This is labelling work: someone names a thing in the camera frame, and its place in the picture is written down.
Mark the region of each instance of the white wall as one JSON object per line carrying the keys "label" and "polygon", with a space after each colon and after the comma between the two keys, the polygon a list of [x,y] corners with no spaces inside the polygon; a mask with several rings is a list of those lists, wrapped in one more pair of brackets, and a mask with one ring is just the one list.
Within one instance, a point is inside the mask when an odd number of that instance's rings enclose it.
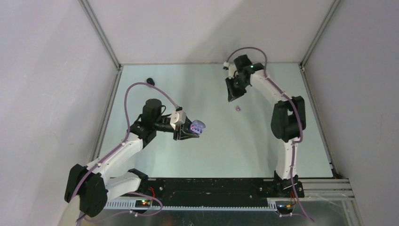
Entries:
{"label": "white wall", "polygon": [[[91,0],[121,63],[300,62],[333,0]],[[263,61],[254,54],[253,60]]]}
{"label": "white wall", "polygon": [[365,224],[399,225],[399,1],[343,1],[305,69]]}
{"label": "white wall", "polygon": [[115,68],[77,0],[0,3],[0,224],[56,225]]}

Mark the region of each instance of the robotic arm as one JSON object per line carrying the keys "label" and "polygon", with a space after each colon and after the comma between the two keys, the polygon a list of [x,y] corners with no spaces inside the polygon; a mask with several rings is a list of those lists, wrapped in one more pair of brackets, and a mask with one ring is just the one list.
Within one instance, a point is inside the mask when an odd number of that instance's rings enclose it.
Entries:
{"label": "robotic arm", "polygon": [[[292,106],[287,99],[281,94],[283,92],[286,96],[291,97],[290,94],[282,90],[278,90],[276,83],[270,78],[266,71],[267,77],[264,76],[264,66],[261,63],[253,64],[247,57],[242,55],[234,60],[234,64],[224,63],[225,70],[229,71],[229,77],[226,78],[226,85],[228,90],[228,101],[231,102],[241,96],[247,91],[248,85],[255,87],[263,96],[274,105],[273,115],[271,119],[271,130],[273,135],[279,139],[278,149],[278,163],[274,177],[281,182],[282,189],[291,187],[290,183],[290,167],[292,161],[292,145],[297,148],[297,141],[300,137],[299,126],[294,114]],[[301,96],[292,97],[296,109],[300,116],[302,128],[306,127],[304,100]],[[293,165],[293,178],[295,183],[298,180],[296,174],[296,154]]]}
{"label": "robotic arm", "polygon": [[155,137],[157,131],[173,133],[174,140],[198,138],[205,128],[204,123],[195,120],[191,122],[181,107],[169,115],[162,115],[161,101],[149,99],[143,107],[143,113],[130,126],[128,138],[120,147],[106,155],[106,160],[100,158],[88,163],[86,166],[76,164],[69,173],[64,199],[71,201],[72,194],[78,183],[89,169],[95,169],[87,176],[79,188],[80,211],[90,217],[99,214],[106,203],[123,194],[136,191],[141,179],[133,172],[111,178],[114,169],[123,164],[127,159],[145,148]]}

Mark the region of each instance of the aluminum frame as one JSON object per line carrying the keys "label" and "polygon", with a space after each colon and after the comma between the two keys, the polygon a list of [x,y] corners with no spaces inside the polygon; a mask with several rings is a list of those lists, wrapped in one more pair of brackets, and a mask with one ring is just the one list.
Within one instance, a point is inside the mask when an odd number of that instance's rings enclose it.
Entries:
{"label": "aluminum frame", "polygon": [[[83,10],[85,11],[88,20],[93,26],[93,29],[97,33],[101,43],[103,44],[107,54],[111,58],[112,62],[114,63],[117,71],[115,74],[115,79],[112,83],[112,88],[109,94],[109,97],[107,99],[107,106],[104,110],[101,125],[98,130],[97,134],[97,139],[96,139],[96,145],[93,149],[93,152],[90,156],[90,160],[92,161],[93,159],[97,158],[100,154],[101,146],[103,143],[103,139],[105,136],[105,130],[107,128],[107,124],[109,121],[109,117],[111,114],[112,106],[115,100],[115,94],[119,85],[119,81],[121,78],[121,74],[123,71],[123,66],[119,63],[108,39],[106,38],[106,35],[104,31],[102,30],[100,23],[98,22],[97,17],[95,16],[95,13],[89,3],[88,0],[79,0]],[[332,3],[328,13],[326,14],[325,18],[323,19],[323,22],[321,23],[313,41],[311,42],[308,50],[306,51],[306,54],[299,63],[299,69],[302,74],[302,79],[305,84],[305,88],[309,97],[309,100],[311,102],[311,107],[314,112],[314,115],[316,117],[316,122],[317,126],[320,132],[320,135],[322,137],[323,145],[327,153],[327,157],[330,161],[330,165],[333,171],[333,175],[336,177],[338,176],[338,170],[334,165],[334,160],[332,157],[332,154],[328,148],[326,137],[323,131],[323,128],[320,123],[320,118],[318,114],[318,110],[316,107],[316,104],[313,99],[313,95],[311,94],[311,90],[309,88],[308,81],[306,79],[306,74],[304,67],[306,63],[309,60],[309,57],[311,56],[314,48],[316,47],[317,43],[319,42],[322,34],[327,28],[328,23],[330,22],[332,16],[335,14],[337,8],[339,7],[340,3],[342,0],[334,0]],[[350,226],[362,226],[364,223],[362,222],[359,209],[357,207],[357,203],[355,201],[355,197],[353,195],[353,191],[350,185],[350,182],[348,179],[336,179],[336,178],[302,178],[300,181],[303,183],[303,189],[305,193],[305,197],[301,198],[301,200],[304,201],[342,201],[343,208],[345,209],[345,214],[347,217],[348,225]],[[286,198],[271,198],[270,201],[275,202],[275,201],[288,201],[289,199]]]}

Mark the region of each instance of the small black object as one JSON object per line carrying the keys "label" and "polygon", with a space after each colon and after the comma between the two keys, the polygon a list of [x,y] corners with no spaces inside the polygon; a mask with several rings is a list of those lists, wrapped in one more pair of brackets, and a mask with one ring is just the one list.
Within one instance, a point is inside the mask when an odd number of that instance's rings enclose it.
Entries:
{"label": "small black object", "polygon": [[150,84],[150,85],[155,86],[154,79],[152,79],[152,78],[148,78],[148,79],[147,79],[147,83]]}
{"label": "small black object", "polygon": [[[302,130],[306,128],[305,101],[301,96],[292,97],[299,119],[302,124]],[[289,101],[279,101],[274,105],[273,115],[271,117],[271,131],[277,139],[288,142],[290,139],[299,137],[299,126],[294,113],[288,115],[288,111],[293,112]]]}
{"label": "small black object", "polygon": [[[66,202],[69,203],[71,201],[73,191],[87,172],[87,167],[79,164],[71,168],[64,196]],[[105,189],[104,180],[101,175],[99,173],[90,173],[77,193],[80,196],[79,210],[91,218],[95,217],[104,209],[107,203],[107,192],[108,190]]]}

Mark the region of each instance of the small object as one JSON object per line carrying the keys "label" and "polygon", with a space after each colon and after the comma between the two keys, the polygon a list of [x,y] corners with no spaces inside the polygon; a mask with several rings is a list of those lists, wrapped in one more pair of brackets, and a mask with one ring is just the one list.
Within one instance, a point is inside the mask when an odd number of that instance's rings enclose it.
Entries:
{"label": "small object", "polygon": [[152,85],[152,86],[155,86],[154,79],[152,79],[152,78],[148,78],[148,79],[147,79],[147,83],[150,84],[150,85]]}
{"label": "small object", "polygon": [[202,134],[202,129],[205,127],[205,124],[200,120],[194,120],[190,125],[190,130],[196,134]]}

